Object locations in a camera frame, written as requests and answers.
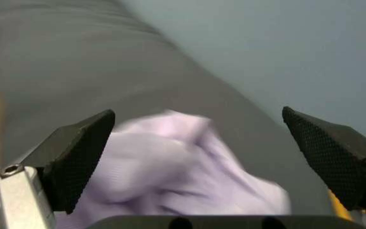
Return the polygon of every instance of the gray fabric surface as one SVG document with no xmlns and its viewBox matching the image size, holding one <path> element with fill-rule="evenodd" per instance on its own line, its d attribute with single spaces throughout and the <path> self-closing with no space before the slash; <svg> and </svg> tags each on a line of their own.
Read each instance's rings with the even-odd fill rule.
<svg viewBox="0 0 366 229">
<path fill-rule="evenodd" d="M 279 183 L 295 214 L 331 214 L 290 134 L 114 0 L 0 0 L 3 164 L 104 109 L 116 123 L 173 109 L 214 120 L 245 169 Z"/>
</svg>

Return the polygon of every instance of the purple fabric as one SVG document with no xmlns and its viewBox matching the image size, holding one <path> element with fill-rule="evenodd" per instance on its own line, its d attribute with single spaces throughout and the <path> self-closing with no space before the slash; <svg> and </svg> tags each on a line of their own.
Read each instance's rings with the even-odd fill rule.
<svg viewBox="0 0 366 229">
<path fill-rule="evenodd" d="M 243 170 L 209 119 L 167 111 L 114 130 L 74 212 L 56 213 L 57 228 L 134 214 L 290 214 L 290 203 Z"/>
</svg>

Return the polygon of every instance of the wall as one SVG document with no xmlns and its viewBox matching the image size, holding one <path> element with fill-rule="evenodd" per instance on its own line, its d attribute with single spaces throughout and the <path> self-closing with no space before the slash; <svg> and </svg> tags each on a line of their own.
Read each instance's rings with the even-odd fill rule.
<svg viewBox="0 0 366 229">
<path fill-rule="evenodd" d="M 123 1 L 277 122 L 289 105 L 366 135 L 366 1 Z"/>
</svg>

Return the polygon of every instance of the towel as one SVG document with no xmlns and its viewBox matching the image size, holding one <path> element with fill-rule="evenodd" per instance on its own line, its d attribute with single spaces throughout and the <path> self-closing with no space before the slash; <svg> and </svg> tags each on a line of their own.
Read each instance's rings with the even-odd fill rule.
<svg viewBox="0 0 366 229">
<path fill-rule="evenodd" d="M 73 213 L 55 216 L 81 229 L 122 215 L 283 214 L 287 192 L 245 172 L 210 119 L 166 111 L 117 127 Z"/>
</svg>

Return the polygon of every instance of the lavender cloth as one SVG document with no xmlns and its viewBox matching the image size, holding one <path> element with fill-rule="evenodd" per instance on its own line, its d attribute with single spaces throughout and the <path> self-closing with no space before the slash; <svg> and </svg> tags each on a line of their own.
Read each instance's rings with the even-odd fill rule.
<svg viewBox="0 0 366 229">
<path fill-rule="evenodd" d="M 115 129 L 74 212 L 56 220 L 80 229 L 116 215 L 289 213 L 287 192 L 246 173 L 209 119 L 167 111 Z"/>
</svg>

